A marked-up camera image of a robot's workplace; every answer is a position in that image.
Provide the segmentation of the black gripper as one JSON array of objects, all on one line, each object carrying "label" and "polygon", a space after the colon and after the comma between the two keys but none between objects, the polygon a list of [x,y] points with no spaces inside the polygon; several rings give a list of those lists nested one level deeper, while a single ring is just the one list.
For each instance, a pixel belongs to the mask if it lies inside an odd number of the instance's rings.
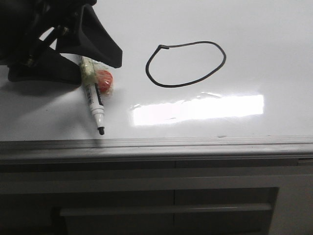
[{"label": "black gripper", "polygon": [[57,51],[76,54],[113,68],[122,66],[122,49],[99,21],[95,0],[2,0],[0,2],[0,64],[9,65],[8,80],[81,84],[79,66],[48,48],[39,59],[30,48],[48,29],[68,20],[68,32],[57,40]]}]

